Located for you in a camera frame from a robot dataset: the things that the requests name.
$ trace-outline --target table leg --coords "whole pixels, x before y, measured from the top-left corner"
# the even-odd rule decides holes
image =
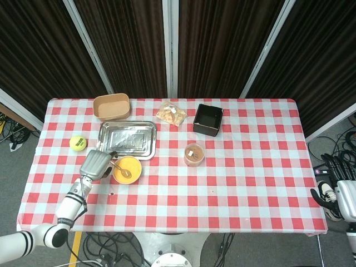
[[[317,235],[317,241],[318,241],[318,249],[319,249],[320,262],[321,262],[321,264],[322,264],[322,267],[325,267],[325,262],[324,262],[324,257],[323,257],[323,251],[322,251],[322,244],[320,243],[320,235]]]
[[[181,254],[192,267],[200,266],[200,254],[205,240],[210,233],[183,233],[178,235],[166,235],[160,233],[134,233],[142,246],[145,258],[153,263],[167,248],[179,249]]]

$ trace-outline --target yellow bowl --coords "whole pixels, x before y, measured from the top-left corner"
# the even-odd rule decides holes
[[[142,165],[137,158],[132,156],[125,156],[118,159],[115,163],[122,169],[129,170],[131,173],[131,178],[125,178],[118,168],[113,167],[113,177],[117,182],[128,185],[136,182],[140,177],[142,172]]]

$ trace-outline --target table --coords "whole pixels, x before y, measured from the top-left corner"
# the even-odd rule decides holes
[[[157,124],[155,156],[142,162],[131,185],[113,177],[95,182],[74,231],[326,233],[323,209],[310,189],[315,177],[298,109],[290,99],[172,99],[186,110],[179,127],[156,118],[162,99],[131,99],[128,120]],[[93,100],[53,99],[21,201],[17,224],[31,229],[56,223],[55,211],[90,149],[100,121]],[[193,132],[200,103],[224,109],[216,137]],[[73,135],[88,148],[69,148]],[[197,142],[206,158],[184,164],[184,148]]]

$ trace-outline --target spoon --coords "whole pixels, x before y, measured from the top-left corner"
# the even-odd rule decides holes
[[[110,161],[110,163],[113,164],[115,168],[118,168],[121,171],[121,174],[123,175],[123,177],[128,178],[128,179],[131,178],[132,175],[129,170],[121,168],[118,164],[116,164],[113,161]]]

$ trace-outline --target yellow tape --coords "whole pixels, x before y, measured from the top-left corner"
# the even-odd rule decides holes
[[[78,255],[80,248],[80,240],[82,239],[82,232],[76,232],[74,235],[72,250],[75,254]],[[69,260],[69,267],[76,267],[75,262],[78,261],[77,258],[71,253],[71,259]]]

